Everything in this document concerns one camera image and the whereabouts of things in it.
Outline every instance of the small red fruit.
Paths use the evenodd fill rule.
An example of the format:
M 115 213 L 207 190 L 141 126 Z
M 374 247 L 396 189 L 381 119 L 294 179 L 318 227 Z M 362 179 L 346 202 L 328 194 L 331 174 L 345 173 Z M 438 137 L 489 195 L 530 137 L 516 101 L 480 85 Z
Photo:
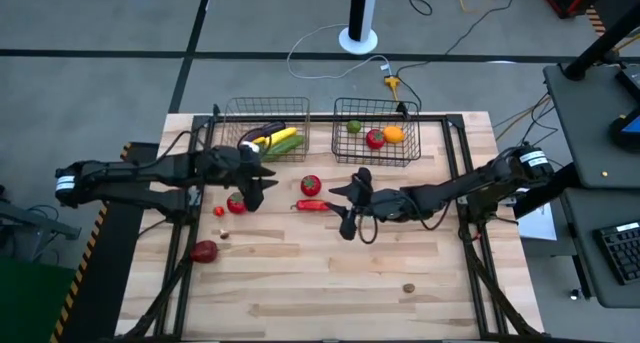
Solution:
M 227 208 L 229 212 L 233 214 L 242 214 L 247 211 L 247 206 L 244 204 L 244 197 L 242 194 L 236 192 L 227 198 Z
M 371 149 L 380 149 L 384 145 L 384 134 L 379 129 L 372 129 L 367 133 L 367 145 Z
M 218 246 L 210 240 L 198 242 L 189 252 L 189 256 L 194 262 L 211 263 L 218 256 Z
M 300 182 L 300 190 L 307 197 L 313 197 L 320 193 L 320 189 L 322 189 L 322 183 L 320 182 L 320 178 L 317 176 L 308 175 L 302 178 L 302 181 Z

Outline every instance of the concrete floor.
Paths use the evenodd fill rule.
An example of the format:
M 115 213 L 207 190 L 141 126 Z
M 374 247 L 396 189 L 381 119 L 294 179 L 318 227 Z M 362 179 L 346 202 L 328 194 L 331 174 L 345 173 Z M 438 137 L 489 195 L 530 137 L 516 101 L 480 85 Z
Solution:
M 408 0 L 379 0 L 378 51 L 443 53 L 478 14 L 457 0 L 428 0 L 434 15 L 415 13 Z M 492 0 L 502 6 L 507 0 Z M 199 0 L 0 0 L 0 49 L 184 50 Z M 466 0 L 483 7 L 485 0 Z M 287 51 L 319 26 L 347 21 L 348 0 L 211 0 L 199 50 Z M 324 31 L 301 51 L 338 52 L 338 30 Z M 514 0 L 509 11 L 484 20 L 453 53 L 576 55 L 596 38 L 585 17 L 558 20 L 543 0 Z M 391 62 L 395 69 L 406 62 Z M 302 74 L 339 74 L 353 62 L 293 63 Z M 0 57 L 0 182 L 17 205 L 57 205 L 54 170 L 81 159 L 116 160 L 128 141 L 157 142 L 181 60 Z M 433 63 L 402 72 L 425 111 L 489 111 L 494 122 L 534 104 L 545 93 L 543 65 Z M 391 98 L 379 64 L 339 80 L 299 80 L 280 61 L 194 61 L 180 112 L 209 112 L 235 96 L 306 96 L 314 111 L 337 97 Z M 401 88 L 402 98 L 414 100 Z M 559 127 L 551 113 L 543 124 Z M 528 123 L 499 142 L 517 143 Z M 535 129 L 532 141 L 545 134 Z M 561 132 L 540 146 L 571 161 Z M 60 265 L 75 267 L 97 204 L 61 209 L 61 220 L 83 228 L 81 239 L 56 241 Z M 55 257 L 45 256 L 53 264 Z M 640 311 L 573 302 L 570 260 L 528 255 L 543 322 L 554 336 L 637 341 Z

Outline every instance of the wooden tabletop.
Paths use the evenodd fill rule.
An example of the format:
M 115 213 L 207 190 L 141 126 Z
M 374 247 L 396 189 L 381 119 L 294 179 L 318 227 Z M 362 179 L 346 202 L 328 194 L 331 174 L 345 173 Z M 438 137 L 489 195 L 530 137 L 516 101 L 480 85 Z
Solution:
M 498 153 L 489 115 L 461 114 L 473 164 L 478 167 Z M 191 114 L 167 116 L 159 153 L 180 131 L 190 129 L 192 119 Z M 406 168 L 369 167 L 374 189 L 438 184 L 450 179 L 440 124 L 421 123 L 420 127 L 422 158 Z M 299 182 L 307 174 L 322 179 L 318 198 L 346 204 L 327 189 L 346 185 L 358 166 L 336 163 L 330 128 L 328 123 L 311 124 L 309 154 L 304 163 L 266 164 L 277 171 L 279 184 L 265 192 L 266 199 L 255 213 L 227 212 L 222 219 L 215 217 L 213 208 L 226 207 L 225 201 L 234 190 L 206 188 L 198 240 L 215 241 L 220 253 L 211 264 L 194 265 L 184 339 L 478 337 L 463 248 L 456 234 L 455 209 L 450 209 L 440 228 L 432 232 L 425 231 L 419 222 L 380 224 L 378 239 L 370 246 L 357 238 L 344 241 L 338 233 L 340 219 L 333 213 L 290 210 L 296 200 L 304 198 Z M 221 129 L 222 125 L 216 126 L 216 143 Z M 453 138 L 459 152 L 455 133 Z M 183 137 L 172 153 L 186 151 L 187 143 L 188 137 Z M 464 172 L 459 155 L 457 161 Z M 152 188 L 166 189 L 162 185 Z M 427 224 L 433 225 L 440 214 Z M 501 208 L 498 214 L 513 219 L 510 209 Z M 142 228 L 161 219 L 158 212 L 147 211 Z M 230 232 L 229 239 L 219 238 L 221 228 Z M 542 330 L 517 226 L 493 221 L 487 229 L 502 290 L 529 324 Z M 365 229 L 365 235 L 371 232 Z M 133 327 L 160 291 L 170 236 L 171 225 L 164 224 L 138 241 L 118 334 Z M 413 293 L 403 292 L 402 286 L 408 283 L 415 285 Z M 167 329 L 173 324 L 177 293 L 176 288 Z M 496 331 L 484 287 L 483 300 L 489 326 Z

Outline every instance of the yellow and black tape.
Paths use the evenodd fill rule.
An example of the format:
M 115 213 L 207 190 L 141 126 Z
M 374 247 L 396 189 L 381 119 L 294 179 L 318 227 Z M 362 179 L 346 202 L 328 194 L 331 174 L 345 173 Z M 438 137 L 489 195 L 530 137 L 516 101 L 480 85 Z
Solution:
M 127 143 L 122 147 L 122 153 L 120 153 L 120 159 L 127 160 L 127 154 L 129 154 L 129 149 L 131 149 L 131 142 Z
M 604 27 L 604 24 L 602 23 L 598 12 L 596 12 L 593 6 L 587 9 L 587 18 L 589 18 L 589 22 L 591 22 L 593 29 L 596 30 L 596 34 L 598 35 L 598 37 L 603 35 L 607 29 Z
M 96 246 L 96 241 L 98 239 L 98 235 L 100 234 L 100 228 L 102 227 L 102 223 L 104 222 L 106 215 L 107 206 L 103 205 L 102 208 L 100 208 L 98 217 L 93 224 L 93 229 L 91 230 L 89 241 L 87 242 L 87 248 L 84 250 L 84 253 L 82 253 L 82 259 L 80 259 L 80 264 L 78 265 L 78 269 L 76 270 L 76 275 L 73 277 L 71 286 L 69 287 L 69 291 L 67 292 L 67 296 L 64 299 L 64 304 L 62 305 L 62 309 L 60 310 L 60 317 L 58 317 L 58 321 L 56 322 L 56 325 L 54 327 L 51 339 L 49 339 L 50 343 L 58 343 L 61 340 L 62 332 L 64 331 L 64 325 L 69 319 L 69 315 L 71 314 L 73 301 L 78 296 L 78 290 L 80 289 L 80 285 L 82 284 L 82 278 L 87 271 L 89 259 L 91 258 L 91 254 Z

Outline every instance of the wire basket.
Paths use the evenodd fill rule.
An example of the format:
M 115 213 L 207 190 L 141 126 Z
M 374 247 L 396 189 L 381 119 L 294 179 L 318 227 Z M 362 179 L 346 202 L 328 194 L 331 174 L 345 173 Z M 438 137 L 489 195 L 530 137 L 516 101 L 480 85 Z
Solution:
M 304 97 L 238 97 L 232 98 L 224 113 L 221 141 L 235 147 L 248 131 L 271 122 L 282 121 L 287 128 L 297 128 L 304 143 L 274 162 L 304 162 L 309 151 L 309 99 Z
M 422 154 L 420 123 L 413 119 L 417 114 L 418 105 L 413 102 L 338 98 L 333 111 L 331 150 L 338 163 L 406 167 Z M 358 133 L 347 131 L 350 120 L 361 122 Z M 370 149 L 366 143 L 367 132 L 388 126 L 400 127 L 404 140 L 395 144 L 385 143 L 380 149 Z

